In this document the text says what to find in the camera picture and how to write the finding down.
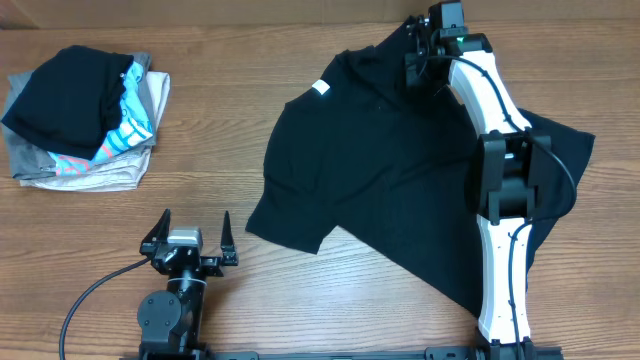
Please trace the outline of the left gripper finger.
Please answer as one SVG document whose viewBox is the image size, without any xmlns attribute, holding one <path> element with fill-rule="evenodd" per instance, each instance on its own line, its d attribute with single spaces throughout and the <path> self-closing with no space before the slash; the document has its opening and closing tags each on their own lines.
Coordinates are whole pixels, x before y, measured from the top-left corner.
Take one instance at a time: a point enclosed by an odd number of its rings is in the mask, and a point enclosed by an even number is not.
<svg viewBox="0 0 640 360">
<path fill-rule="evenodd" d="M 165 209 L 158 222 L 143 238 L 142 243 L 151 243 L 154 241 L 165 242 L 168 237 L 171 221 L 171 210 Z"/>
<path fill-rule="evenodd" d="M 235 243 L 231 230 L 230 214 L 228 211 L 226 211 L 224 214 L 220 248 L 224 257 L 235 256 Z"/>
</svg>

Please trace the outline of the black t-shirt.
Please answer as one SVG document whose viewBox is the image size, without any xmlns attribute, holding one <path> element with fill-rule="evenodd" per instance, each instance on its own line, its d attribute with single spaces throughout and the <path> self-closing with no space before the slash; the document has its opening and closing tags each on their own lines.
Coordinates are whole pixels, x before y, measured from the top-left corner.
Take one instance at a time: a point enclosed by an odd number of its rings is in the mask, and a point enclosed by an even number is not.
<svg viewBox="0 0 640 360">
<path fill-rule="evenodd" d="M 445 87 L 408 92 L 405 27 L 345 51 L 325 91 L 288 102 L 264 158 L 248 232 L 316 253 L 343 228 L 469 312 L 482 307 L 482 248 L 464 182 L 476 133 Z"/>
</svg>

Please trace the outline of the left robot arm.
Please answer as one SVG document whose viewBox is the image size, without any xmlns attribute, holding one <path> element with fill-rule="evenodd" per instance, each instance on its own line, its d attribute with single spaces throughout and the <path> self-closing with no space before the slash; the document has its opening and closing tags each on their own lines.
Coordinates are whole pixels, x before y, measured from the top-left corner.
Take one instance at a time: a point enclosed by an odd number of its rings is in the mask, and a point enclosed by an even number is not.
<svg viewBox="0 0 640 360">
<path fill-rule="evenodd" d="M 202 254 L 198 227 L 170 227 L 165 210 L 141 241 L 139 252 L 167 278 L 164 290 L 147 295 L 138 307 L 141 327 L 140 359 L 213 359 L 214 353 L 199 340 L 204 297 L 209 277 L 221 277 L 222 269 L 239 263 L 225 215 L 219 256 Z"/>
</svg>

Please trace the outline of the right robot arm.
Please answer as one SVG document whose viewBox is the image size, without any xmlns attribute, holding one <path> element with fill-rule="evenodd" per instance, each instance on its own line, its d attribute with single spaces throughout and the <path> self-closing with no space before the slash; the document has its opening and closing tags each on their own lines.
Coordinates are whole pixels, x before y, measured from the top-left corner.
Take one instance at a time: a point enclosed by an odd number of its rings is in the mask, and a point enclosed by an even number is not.
<svg viewBox="0 0 640 360">
<path fill-rule="evenodd" d="M 475 213 L 482 244 L 483 295 L 478 319 L 487 353 L 533 355 L 526 310 L 526 257 L 543 179 L 537 175 L 546 136 L 515 106 L 483 33 L 472 33 L 459 1 L 442 1 L 407 25 L 416 47 L 404 58 L 405 87 L 450 86 L 460 97 L 477 134 L 465 196 Z"/>
</svg>

